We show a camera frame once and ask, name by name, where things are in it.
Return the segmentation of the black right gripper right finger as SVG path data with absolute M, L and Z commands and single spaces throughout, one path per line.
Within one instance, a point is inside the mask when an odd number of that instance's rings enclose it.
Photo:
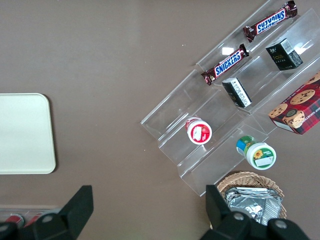
M 205 208 L 212 229 L 202 240 L 308 240 L 293 221 L 272 218 L 260 224 L 239 211 L 231 211 L 215 185 L 206 186 Z

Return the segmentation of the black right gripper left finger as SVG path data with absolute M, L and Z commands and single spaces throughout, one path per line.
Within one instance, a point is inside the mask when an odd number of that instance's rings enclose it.
M 76 240 L 94 211 L 93 189 L 83 185 L 61 209 L 39 212 L 26 223 L 18 213 L 0 218 L 2 240 Z

